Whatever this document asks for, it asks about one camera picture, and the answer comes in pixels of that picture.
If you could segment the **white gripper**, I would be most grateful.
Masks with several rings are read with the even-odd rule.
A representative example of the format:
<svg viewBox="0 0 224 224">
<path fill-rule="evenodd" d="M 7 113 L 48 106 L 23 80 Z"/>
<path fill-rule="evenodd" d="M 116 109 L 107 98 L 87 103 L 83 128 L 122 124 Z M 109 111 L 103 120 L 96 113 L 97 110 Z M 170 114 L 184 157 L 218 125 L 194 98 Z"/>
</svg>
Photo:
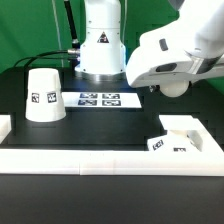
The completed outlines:
<svg viewBox="0 0 224 224">
<path fill-rule="evenodd" d="M 140 37 L 129 58 L 126 77 L 131 87 L 159 86 L 224 75 L 224 20 L 174 21 Z"/>
</svg>

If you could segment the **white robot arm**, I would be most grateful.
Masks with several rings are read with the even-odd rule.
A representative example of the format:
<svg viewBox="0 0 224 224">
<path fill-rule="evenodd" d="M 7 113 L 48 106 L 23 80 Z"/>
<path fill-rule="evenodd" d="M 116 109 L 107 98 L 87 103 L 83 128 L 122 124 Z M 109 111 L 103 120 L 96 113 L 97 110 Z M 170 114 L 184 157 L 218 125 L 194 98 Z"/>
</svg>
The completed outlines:
<svg viewBox="0 0 224 224">
<path fill-rule="evenodd" d="M 224 0 L 168 0 L 179 18 L 140 37 L 129 59 L 118 0 L 84 0 L 79 71 L 99 79 L 124 72 L 134 88 L 224 76 Z"/>
</svg>

